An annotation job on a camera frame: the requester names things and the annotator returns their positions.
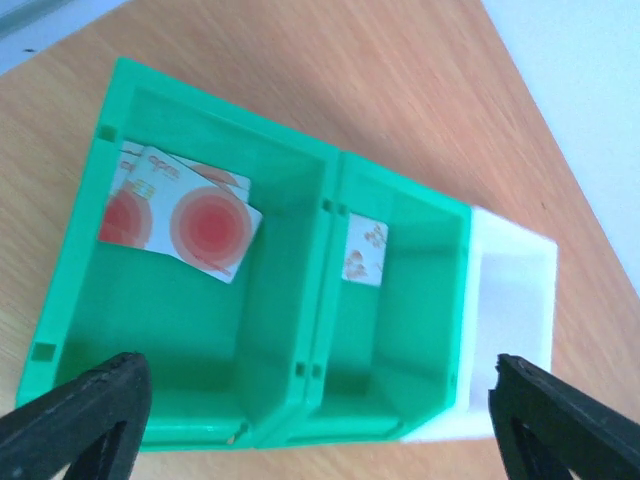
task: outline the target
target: orange wood grain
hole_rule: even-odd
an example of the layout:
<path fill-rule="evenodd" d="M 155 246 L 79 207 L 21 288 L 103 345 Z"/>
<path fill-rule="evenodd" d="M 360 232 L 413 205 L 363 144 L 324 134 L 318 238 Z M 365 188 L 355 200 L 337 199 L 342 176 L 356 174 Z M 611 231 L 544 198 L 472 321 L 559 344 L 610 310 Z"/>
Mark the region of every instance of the orange wood grain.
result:
<path fill-rule="evenodd" d="M 137 0 L 0 77 L 0 414 L 119 55 L 554 238 L 555 373 L 640 420 L 640 301 L 479 0 Z M 487 440 L 142 455 L 134 478 L 504 472 Z"/>

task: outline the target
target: printed card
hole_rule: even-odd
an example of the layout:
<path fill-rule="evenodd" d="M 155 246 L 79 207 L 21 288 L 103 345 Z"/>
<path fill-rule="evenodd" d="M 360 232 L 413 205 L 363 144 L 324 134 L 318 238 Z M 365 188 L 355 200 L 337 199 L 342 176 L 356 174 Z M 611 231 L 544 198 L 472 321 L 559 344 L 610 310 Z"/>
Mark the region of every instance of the printed card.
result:
<path fill-rule="evenodd" d="M 343 280 L 380 286 L 388 232 L 385 223 L 353 213 L 349 215 Z"/>
<path fill-rule="evenodd" d="M 101 240 L 172 255 L 230 283 L 262 215 L 170 155 L 146 147 L 105 218 Z"/>
<path fill-rule="evenodd" d="M 142 150 L 144 150 L 145 146 L 140 145 L 138 143 L 125 141 L 122 142 L 121 151 L 123 153 L 127 153 L 129 155 L 140 156 Z M 238 175 L 236 173 L 231 173 L 226 170 L 222 170 L 221 168 L 212 167 L 211 165 L 206 165 L 204 163 L 196 162 L 195 160 L 190 160 L 188 158 L 179 157 L 177 155 L 171 155 L 173 158 L 178 160 L 180 163 L 186 165 L 191 170 L 196 171 L 204 178 L 210 180 L 211 182 L 218 185 L 220 188 L 224 188 L 225 190 L 230 191 L 236 197 L 238 197 L 243 202 L 247 202 L 249 200 L 249 190 L 251 188 L 251 180 L 247 177 L 243 177 L 242 175 Z"/>

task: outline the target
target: white wall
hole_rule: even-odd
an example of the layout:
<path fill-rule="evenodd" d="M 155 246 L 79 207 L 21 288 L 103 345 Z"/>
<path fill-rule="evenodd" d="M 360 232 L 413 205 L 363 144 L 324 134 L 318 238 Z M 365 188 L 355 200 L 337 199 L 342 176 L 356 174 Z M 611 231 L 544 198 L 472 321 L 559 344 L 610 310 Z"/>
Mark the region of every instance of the white wall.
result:
<path fill-rule="evenodd" d="M 80 30 L 105 13 L 128 0 L 69 0 L 60 2 L 53 11 L 21 26 L 6 36 L 0 36 L 0 75 L 29 60 L 34 55 Z M 3 15 L 35 3 L 29 0 L 0 0 L 0 20 Z"/>
<path fill-rule="evenodd" d="M 640 293 L 640 2 L 483 1 Z"/>

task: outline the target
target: red circle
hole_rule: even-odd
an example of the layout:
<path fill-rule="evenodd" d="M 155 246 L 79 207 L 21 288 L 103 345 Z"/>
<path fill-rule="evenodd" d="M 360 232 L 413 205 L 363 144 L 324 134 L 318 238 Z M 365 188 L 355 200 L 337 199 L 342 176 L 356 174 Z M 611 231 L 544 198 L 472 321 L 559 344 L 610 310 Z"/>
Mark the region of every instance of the red circle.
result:
<path fill-rule="evenodd" d="M 103 233 L 101 229 L 100 239 L 111 238 L 111 243 L 143 248 L 151 235 L 151 208 L 146 199 L 131 191 L 131 187 L 127 182 L 109 201 L 103 218 L 105 231 Z"/>
<path fill-rule="evenodd" d="M 249 246 L 251 218 L 234 195 L 215 187 L 199 188 L 176 205 L 171 240 L 187 263 L 202 270 L 224 270 Z"/>

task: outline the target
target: green plastic bin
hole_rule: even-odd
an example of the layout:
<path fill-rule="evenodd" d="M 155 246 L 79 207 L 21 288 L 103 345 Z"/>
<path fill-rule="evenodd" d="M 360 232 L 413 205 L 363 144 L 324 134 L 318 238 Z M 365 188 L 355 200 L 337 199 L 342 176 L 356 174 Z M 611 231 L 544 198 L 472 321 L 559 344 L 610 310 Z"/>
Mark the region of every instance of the green plastic bin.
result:
<path fill-rule="evenodd" d="M 263 447 L 394 440 L 455 400 L 469 206 L 346 153 L 304 408 Z M 389 226 L 382 285 L 341 279 L 349 213 Z"/>
<path fill-rule="evenodd" d="M 251 178 L 231 284 L 96 240 L 124 139 Z M 380 288 L 341 280 L 350 212 L 389 225 Z M 143 450 L 397 438 L 455 400 L 469 230 L 460 202 L 121 59 L 17 404 L 137 351 Z"/>
<path fill-rule="evenodd" d="M 252 180 L 263 221 L 233 282 L 96 240 L 122 139 Z M 243 448 L 303 402 L 339 150 L 117 63 L 18 404 L 121 351 L 146 355 L 144 450 Z"/>

